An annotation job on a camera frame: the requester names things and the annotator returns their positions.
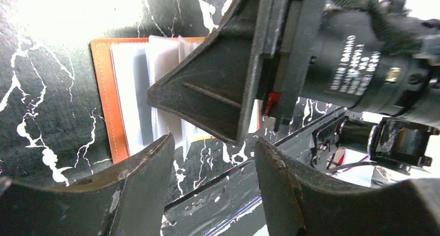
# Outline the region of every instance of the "black cable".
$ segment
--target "black cable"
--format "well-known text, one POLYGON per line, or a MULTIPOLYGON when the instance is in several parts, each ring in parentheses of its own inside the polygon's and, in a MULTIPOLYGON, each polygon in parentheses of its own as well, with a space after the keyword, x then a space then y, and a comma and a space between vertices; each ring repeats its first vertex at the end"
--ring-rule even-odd
POLYGON ((354 162, 354 163, 349 163, 349 164, 344 164, 344 165, 341 165, 338 167, 334 167, 329 170, 323 170, 321 172, 322 173, 333 173, 338 170, 344 170, 344 169, 348 169, 348 168, 359 167, 359 166, 368 166, 368 165, 377 166, 377 165, 379 165, 379 163, 377 163, 377 162, 354 162))
POLYGON ((335 160, 335 155, 336 153, 334 153, 332 155, 332 158, 330 159, 330 162, 327 164, 327 169, 330 169, 330 166, 332 165, 332 163, 335 163, 333 160, 335 160))
POLYGON ((336 167, 341 166, 341 164, 339 164, 338 162, 335 162, 335 161, 331 161, 331 162, 329 162, 329 163, 332 163, 332 164, 335 165, 336 167))

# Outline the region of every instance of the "black marble surface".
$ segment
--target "black marble surface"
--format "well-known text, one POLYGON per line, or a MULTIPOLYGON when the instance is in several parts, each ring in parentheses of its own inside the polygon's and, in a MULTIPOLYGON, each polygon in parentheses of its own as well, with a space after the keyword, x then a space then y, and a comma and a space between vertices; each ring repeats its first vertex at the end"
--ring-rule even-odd
MULTIPOLYGON (((89 43, 98 37, 207 36, 232 0, 0 0, 0 175, 48 187, 112 165, 89 43)), ((253 158, 328 111, 299 99, 286 131, 243 147, 219 140, 176 151, 167 204, 253 158)))
MULTIPOLYGON (((259 207, 259 196, 255 161, 250 159, 167 206, 162 234, 218 235, 259 207)), ((265 220, 254 226, 261 228, 264 224, 265 220)))

